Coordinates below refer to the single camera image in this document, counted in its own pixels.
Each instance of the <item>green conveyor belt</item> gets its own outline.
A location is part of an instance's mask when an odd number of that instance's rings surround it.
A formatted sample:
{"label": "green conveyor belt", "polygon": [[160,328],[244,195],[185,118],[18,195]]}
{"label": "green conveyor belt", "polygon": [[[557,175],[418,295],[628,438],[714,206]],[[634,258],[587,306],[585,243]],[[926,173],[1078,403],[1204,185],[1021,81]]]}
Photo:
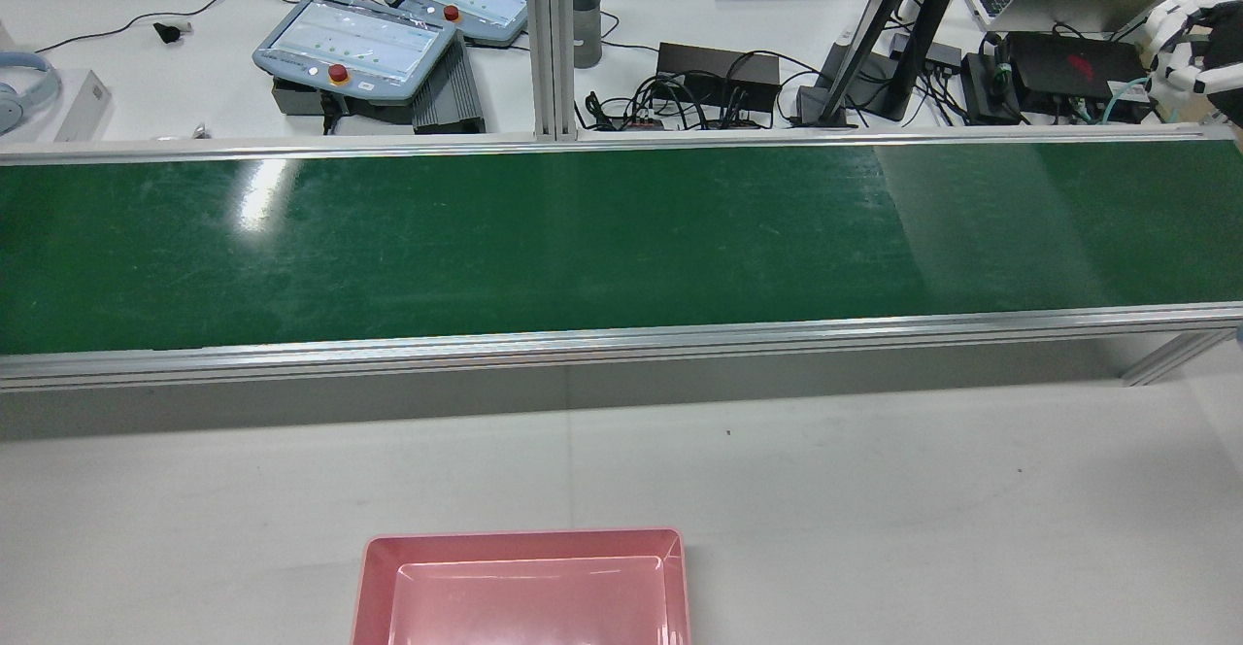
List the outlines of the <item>green conveyor belt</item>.
{"label": "green conveyor belt", "polygon": [[1207,301],[1223,140],[0,167],[0,354]]}

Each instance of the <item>aluminum frame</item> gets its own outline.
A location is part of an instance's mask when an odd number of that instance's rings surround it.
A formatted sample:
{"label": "aluminum frame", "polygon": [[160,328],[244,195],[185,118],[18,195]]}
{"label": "aluminum frame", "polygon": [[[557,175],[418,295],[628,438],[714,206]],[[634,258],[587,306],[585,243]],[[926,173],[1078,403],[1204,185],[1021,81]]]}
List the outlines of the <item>aluminum frame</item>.
{"label": "aluminum frame", "polygon": [[267,158],[415,158],[426,154],[592,153],[605,149],[757,148],[758,145],[890,144],[1038,144],[1038,142],[1231,140],[1221,124],[1182,123],[1161,127],[937,127],[891,132],[731,130],[731,132],[590,132],[578,142],[534,140],[531,135],[307,135],[278,140],[57,142],[0,148],[0,167],[12,164],[191,163]]}
{"label": "aluminum frame", "polygon": [[573,140],[574,61],[571,12],[573,0],[528,0],[531,82],[534,97],[536,139]]}
{"label": "aluminum frame", "polygon": [[426,336],[409,339],[254,344],[179,352],[99,352],[0,357],[0,389],[71,389],[213,380],[271,380],[385,372],[449,372],[567,363],[804,354],[1070,341],[1192,332],[1196,347],[1158,349],[1127,383],[1146,384],[1243,326],[1243,303],[1145,308],[1045,309],[732,326],[631,327],[527,334]]}

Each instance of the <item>plastic tray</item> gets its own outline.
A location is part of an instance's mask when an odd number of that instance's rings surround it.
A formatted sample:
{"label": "plastic tray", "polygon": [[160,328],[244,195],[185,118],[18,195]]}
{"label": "plastic tray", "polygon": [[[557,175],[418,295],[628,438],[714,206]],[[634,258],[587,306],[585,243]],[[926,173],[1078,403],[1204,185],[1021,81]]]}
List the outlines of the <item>plastic tray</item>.
{"label": "plastic tray", "polygon": [[690,645],[671,528],[387,536],[353,645]]}

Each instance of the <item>robotic hand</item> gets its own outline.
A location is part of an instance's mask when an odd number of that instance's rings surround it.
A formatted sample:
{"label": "robotic hand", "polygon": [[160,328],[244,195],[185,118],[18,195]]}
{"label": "robotic hand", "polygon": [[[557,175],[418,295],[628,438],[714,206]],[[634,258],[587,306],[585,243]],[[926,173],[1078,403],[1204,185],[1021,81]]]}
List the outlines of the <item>robotic hand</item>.
{"label": "robotic hand", "polygon": [[[1211,34],[1191,34],[1196,26]],[[1243,88],[1243,0],[1166,0],[1144,25],[1150,42],[1141,61],[1151,71],[1152,96],[1177,106],[1193,93],[1219,96]],[[1243,122],[1243,91],[1218,108]],[[1229,106],[1236,106],[1233,113]]]}

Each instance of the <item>headphones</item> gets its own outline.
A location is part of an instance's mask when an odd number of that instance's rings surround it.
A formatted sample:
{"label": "headphones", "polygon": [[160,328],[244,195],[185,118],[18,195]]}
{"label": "headphones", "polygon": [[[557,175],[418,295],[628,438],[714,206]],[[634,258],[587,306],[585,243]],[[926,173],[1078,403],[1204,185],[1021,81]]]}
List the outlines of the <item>headphones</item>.
{"label": "headphones", "polygon": [[61,91],[61,78],[47,60],[31,52],[0,52],[0,68],[35,68],[44,73],[39,82],[21,93],[0,82],[0,135],[4,135],[17,127],[35,106],[55,99]]}

